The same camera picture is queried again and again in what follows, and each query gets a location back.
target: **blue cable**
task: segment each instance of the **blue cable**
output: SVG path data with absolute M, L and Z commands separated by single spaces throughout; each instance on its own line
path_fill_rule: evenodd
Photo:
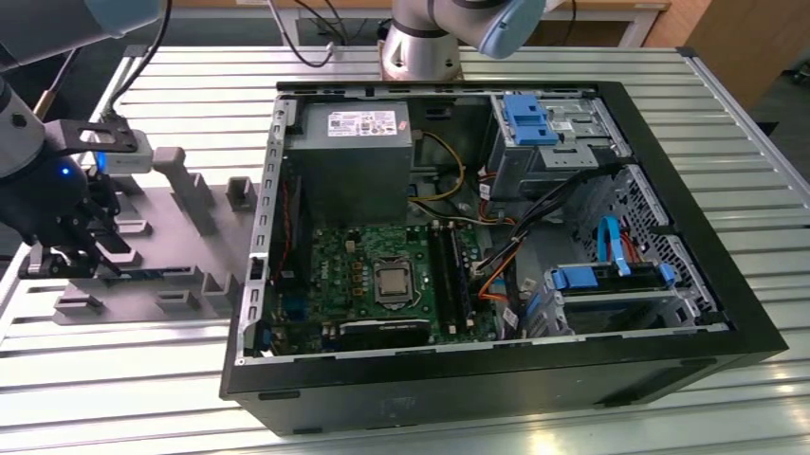
M 607 242 L 604 241 L 604 232 L 607 231 L 607 242 L 609 242 L 609 255 L 612 262 L 619 267 L 619 276 L 629 275 L 629 266 L 624 257 L 624 248 L 621 246 L 621 229 L 619 219 L 612 215 L 604 215 L 599 221 L 596 230 L 596 259 L 600 263 L 607 262 Z

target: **sticker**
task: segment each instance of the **sticker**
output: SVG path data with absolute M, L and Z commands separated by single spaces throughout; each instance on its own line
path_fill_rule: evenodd
M 569 121 L 553 121 L 552 120 L 552 128 L 553 128 L 553 130 L 572 130 L 573 131 L 573 125 L 571 124 Z
M 479 192 L 480 192 L 480 199 L 483 199 L 484 201 L 489 200 L 489 186 L 484 185 L 483 183 L 479 184 Z
M 515 312 L 511 311 L 508 307 L 503 309 L 503 320 L 511 325 L 512 329 L 517 328 L 517 315 L 515 315 Z
M 393 111 L 332 112 L 329 114 L 329 137 L 394 136 L 396 134 Z

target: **aluminum rail table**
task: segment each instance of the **aluminum rail table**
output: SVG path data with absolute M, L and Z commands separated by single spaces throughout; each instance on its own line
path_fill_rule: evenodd
M 318 54 L 306 50 L 309 58 Z M 465 50 L 461 61 L 473 81 L 625 84 L 789 351 L 641 407 L 278 438 L 217 397 L 225 320 L 60 327 L 50 315 L 64 281 L 18 282 L 7 275 L 0 284 L 0 451 L 810 451 L 810 191 L 699 59 L 659 49 L 540 48 L 504 62 Z M 118 66 L 105 96 L 133 64 L 128 59 Z M 257 181 L 276 82 L 377 78 L 372 47 L 341 53 L 320 70 L 282 48 L 168 47 L 118 112 L 153 146 L 185 148 L 186 165 L 209 184 L 230 175 Z M 150 174 L 140 182 L 165 185 Z M 17 254 L 11 267 L 19 260 Z

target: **green motherboard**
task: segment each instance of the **green motherboard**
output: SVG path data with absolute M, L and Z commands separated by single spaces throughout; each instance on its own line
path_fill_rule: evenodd
M 430 239 L 430 235 L 437 237 L 437 229 L 448 238 L 452 234 L 452 250 L 449 245 L 441 250 Z M 446 251 L 457 252 L 458 267 L 436 270 L 437 264 L 448 260 Z M 472 286 L 458 288 L 453 274 L 468 275 L 479 259 L 476 233 L 469 225 L 317 229 L 308 290 L 304 295 L 282 298 L 284 318 L 297 324 L 286 325 L 280 348 L 285 352 L 280 354 L 341 350 L 330 340 L 344 321 L 428 321 L 428 345 L 495 339 L 489 304 L 476 300 Z M 441 285 L 446 289 L 454 286 L 460 296 L 449 295 L 450 291 L 442 294 L 437 289 Z M 469 305 L 468 316 L 454 318 L 463 312 L 452 306 L 461 304 Z

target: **wooden furniture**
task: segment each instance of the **wooden furniture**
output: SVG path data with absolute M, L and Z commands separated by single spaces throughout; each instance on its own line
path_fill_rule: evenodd
M 672 0 L 644 46 L 691 47 L 749 109 L 807 42 L 807 0 Z
M 567 45 L 569 46 L 619 46 L 640 47 L 657 12 L 665 10 L 671 0 L 576 0 L 576 26 Z M 305 0 L 305 3 L 324 17 L 330 11 L 322 0 Z M 385 19 L 390 17 L 390 0 L 332 0 L 344 18 Z M 265 0 L 174 0 L 182 17 L 256 17 L 269 16 Z M 300 43 L 296 23 L 300 19 L 312 18 L 293 0 L 276 0 L 284 27 L 289 32 L 292 43 Z M 555 46 L 561 44 L 568 21 L 572 17 L 572 3 L 567 0 L 543 16 L 528 46 Z

